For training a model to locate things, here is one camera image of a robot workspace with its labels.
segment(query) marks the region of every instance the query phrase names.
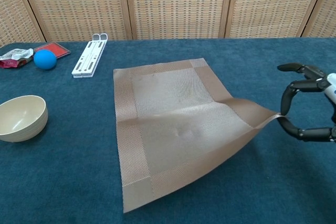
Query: beige bowl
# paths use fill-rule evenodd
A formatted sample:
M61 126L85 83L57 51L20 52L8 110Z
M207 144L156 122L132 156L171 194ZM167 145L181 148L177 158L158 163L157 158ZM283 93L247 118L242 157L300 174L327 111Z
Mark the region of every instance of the beige bowl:
M0 140L22 142L40 133L48 121L46 101L25 95L0 105Z

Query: snack wrapper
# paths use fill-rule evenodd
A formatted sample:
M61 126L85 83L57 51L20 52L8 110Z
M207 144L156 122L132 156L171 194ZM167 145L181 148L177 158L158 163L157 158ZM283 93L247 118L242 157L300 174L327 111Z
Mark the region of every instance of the snack wrapper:
M0 56L0 68L18 68L33 59L34 51L30 49L13 49Z

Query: blue carpet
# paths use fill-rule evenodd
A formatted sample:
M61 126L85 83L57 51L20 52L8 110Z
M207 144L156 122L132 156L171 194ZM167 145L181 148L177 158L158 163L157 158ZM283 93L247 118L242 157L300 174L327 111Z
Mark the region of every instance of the blue carpet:
M277 66L336 71L336 39L109 41L88 79L71 75L86 42L60 44L71 55L54 70L0 69L0 103L35 94L49 109L37 137L0 142L0 223L335 222L336 145L298 141L277 121L208 175L123 215L113 69L204 57L234 97L279 111L285 87L303 77ZM0 55L38 45L7 45ZM298 126L332 126L321 93L298 94L289 115Z

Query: background wall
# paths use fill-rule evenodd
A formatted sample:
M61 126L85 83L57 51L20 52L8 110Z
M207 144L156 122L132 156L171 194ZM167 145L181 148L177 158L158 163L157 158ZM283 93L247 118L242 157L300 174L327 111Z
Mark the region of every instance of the background wall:
M21 41L333 37L336 0L2 0L0 46Z

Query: white holder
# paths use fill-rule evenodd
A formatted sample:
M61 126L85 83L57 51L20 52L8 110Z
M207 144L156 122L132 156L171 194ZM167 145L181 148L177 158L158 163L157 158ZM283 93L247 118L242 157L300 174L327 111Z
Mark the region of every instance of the white holder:
M94 75L107 40L107 34L94 34L92 36L92 41L87 43L72 71L74 78L88 78Z

